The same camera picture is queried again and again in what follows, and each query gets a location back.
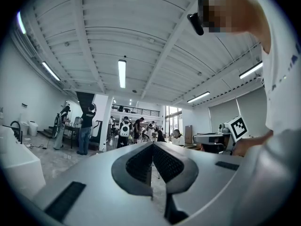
trash can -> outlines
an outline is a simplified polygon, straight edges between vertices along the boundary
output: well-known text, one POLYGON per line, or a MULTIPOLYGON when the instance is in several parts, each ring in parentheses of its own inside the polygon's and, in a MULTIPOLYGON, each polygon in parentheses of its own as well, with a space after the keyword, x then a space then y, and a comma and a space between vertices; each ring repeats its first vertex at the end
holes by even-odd
POLYGON ((29 135, 35 137, 38 132, 38 124, 35 123, 34 121, 29 122, 29 135))

hand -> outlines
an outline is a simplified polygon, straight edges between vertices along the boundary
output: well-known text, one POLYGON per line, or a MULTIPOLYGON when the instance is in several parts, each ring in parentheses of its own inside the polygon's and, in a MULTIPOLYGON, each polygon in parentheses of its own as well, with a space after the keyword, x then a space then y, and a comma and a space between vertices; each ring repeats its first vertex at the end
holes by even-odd
POLYGON ((249 143, 247 143, 244 139, 240 139, 235 145, 233 156, 245 156, 249 148, 249 143))

railing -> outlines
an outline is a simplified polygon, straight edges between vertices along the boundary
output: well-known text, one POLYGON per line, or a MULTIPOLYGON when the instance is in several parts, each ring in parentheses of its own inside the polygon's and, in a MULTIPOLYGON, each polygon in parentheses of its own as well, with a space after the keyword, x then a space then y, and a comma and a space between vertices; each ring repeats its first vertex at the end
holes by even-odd
POLYGON ((124 105, 112 105, 111 111, 119 111, 119 112, 131 113, 131 114, 141 114, 141 115, 158 116, 158 117, 160 114, 160 111, 152 111, 152 110, 124 106, 124 105))

staircase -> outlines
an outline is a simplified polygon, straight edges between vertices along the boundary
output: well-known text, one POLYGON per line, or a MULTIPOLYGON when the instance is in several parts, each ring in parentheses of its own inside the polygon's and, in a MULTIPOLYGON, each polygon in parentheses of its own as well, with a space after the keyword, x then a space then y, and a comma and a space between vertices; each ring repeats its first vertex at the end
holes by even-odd
POLYGON ((45 129, 43 131, 38 131, 38 132, 47 138, 52 138, 52 130, 53 130, 53 126, 49 126, 48 129, 45 129))

white backpack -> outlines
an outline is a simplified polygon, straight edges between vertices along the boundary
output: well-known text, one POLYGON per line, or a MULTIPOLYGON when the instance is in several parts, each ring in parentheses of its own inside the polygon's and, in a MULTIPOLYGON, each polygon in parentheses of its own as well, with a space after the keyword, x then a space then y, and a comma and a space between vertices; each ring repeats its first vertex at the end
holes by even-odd
POLYGON ((125 124, 125 122, 123 122, 123 125, 120 129, 120 136, 121 137, 129 137, 130 135, 130 127, 129 127, 129 122, 127 124, 125 124))

